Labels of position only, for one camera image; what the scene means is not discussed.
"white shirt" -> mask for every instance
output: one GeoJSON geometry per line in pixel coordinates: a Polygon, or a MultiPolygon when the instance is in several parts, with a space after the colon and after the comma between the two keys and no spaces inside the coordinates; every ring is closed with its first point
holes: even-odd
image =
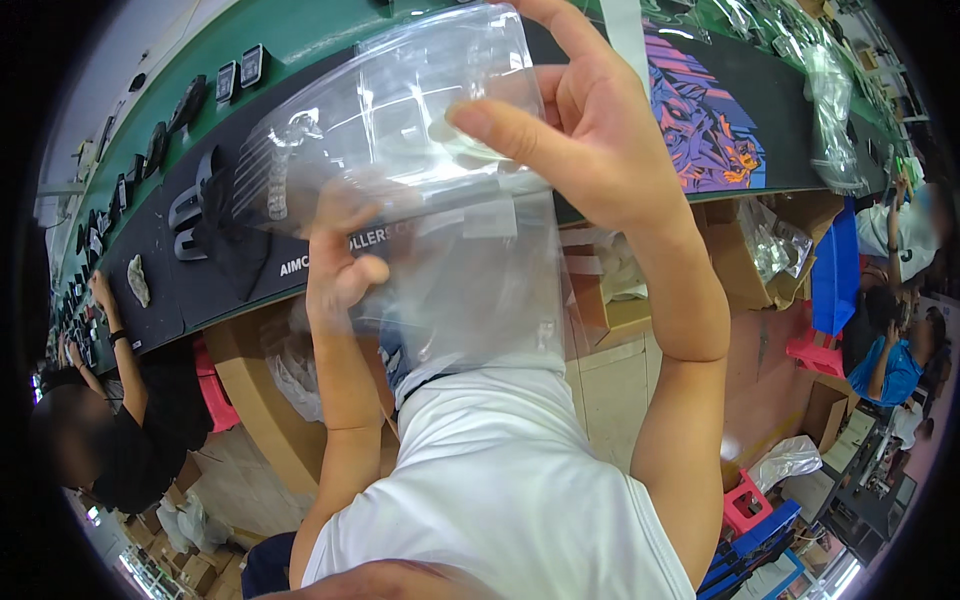
{"type": "Polygon", "coordinates": [[[902,406],[894,407],[892,423],[894,424],[894,435],[903,440],[901,450],[909,450],[913,447],[913,444],[917,441],[914,438],[913,430],[922,420],[924,420],[924,408],[916,402],[914,402],[912,409],[902,406]]]}
{"type": "MultiPolygon", "coordinates": [[[[874,204],[856,213],[856,237],[861,254],[888,255],[887,214],[889,212],[889,206],[874,204]]],[[[900,279],[903,281],[916,275],[933,262],[933,255],[940,248],[926,211],[917,200],[900,207],[897,248],[900,251],[900,279]]]]}
{"type": "Polygon", "coordinates": [[[427,383],[399,432],[396,469],[324,526],[304,586],[407,559],[462,568],[504,598],[694,598],[646,488],[596,460],[555,372],[427,383]]]}

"plastic packaging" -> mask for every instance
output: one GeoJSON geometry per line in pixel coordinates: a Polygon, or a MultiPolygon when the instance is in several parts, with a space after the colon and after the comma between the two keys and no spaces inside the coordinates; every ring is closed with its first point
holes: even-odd
{"type": "Polygon", "coordinates": [[[276,388],[304,420],[324,422],[303,299],[300,296],[294,300],[288,315],[278,315],[260,327],[260,345],[276,388]]]}
{"type": "Polygon", "coordinates": [[[800,274],[813,248],[813,240],[808,235],[780,220],[753,196],[740,200],[736,220],[764,284],[780,271],[793,277],[800,274]]]}
{"type": "Polygon", "coordinates": [[[775,445],[747,470],[747,474],[760,493],[767,493],[782,479],[811,473],[823,464],[813,440],[808,436],[797,436],[775,445]]]}
{"type": "Polygon", "coordinates": [[[847,137],[853,82],[823,45],[804,48],[804,63],[816,117],[810,164],[834,193],[854,194],[866,181],[860,175],[856,150],[847,137]]]}
{"type": "Polygon", "coordinates": [[[180,531],[200,548],[201,552],[213,554],[217,547],[226,543],[233,535],[233,528],[208,515],[194,492],[187,491],[186,496],[186,506],[183,507],[183,512],[177,514],[180,531]]]}
{"type": "MultiPolygon", "coordinates": [[[[361,50],[254,128],[234,214],[299,237],[349,230],[354,254],[383,258],[390,279],[350,310],[353,330],[399,328],[411,369],[562,369],[575,301],[562,289],[550,187],[444,120],[454,102],[483,97],[542,115],[516,10],[437,12],[361,50]]],[[[283,385],[309,392],[308,365],[281,363],[283,385]]]]}
{"type": "Polygon", "coordinates": [[[496,98],[538,116],[543,102],[519,14],[506,4],[437,12],[388,30],[272,110],[241,148],[233,214],[305,237],[323,191],[390,224],[548,185],[446,124],[456,102],[496,98]]]}

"blue plastic crate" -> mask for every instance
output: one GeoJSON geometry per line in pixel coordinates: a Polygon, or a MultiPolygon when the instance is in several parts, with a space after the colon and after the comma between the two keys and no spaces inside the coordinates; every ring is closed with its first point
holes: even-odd
{"type": "Polygon", "coordinates": [[[856,310],[860,287],[860,257],[856,246],[853,198],[834,219],[814,254],[810,284],[813,296],[813,328],[836,335],[856,310]]]}

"wristwatch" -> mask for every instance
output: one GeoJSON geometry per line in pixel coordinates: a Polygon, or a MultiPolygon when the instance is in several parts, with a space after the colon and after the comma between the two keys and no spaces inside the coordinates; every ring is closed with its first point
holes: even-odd
{"type": "Polygon", "coordinates": [[[125,329],[117,329],[116,331],[111,333],[110,337],[108,338],[110,340],[110,347],[113,348],[114,346],[116,346],[117,340],[120,340],[126,337],[127,337],[127,331],[125,329]]]}

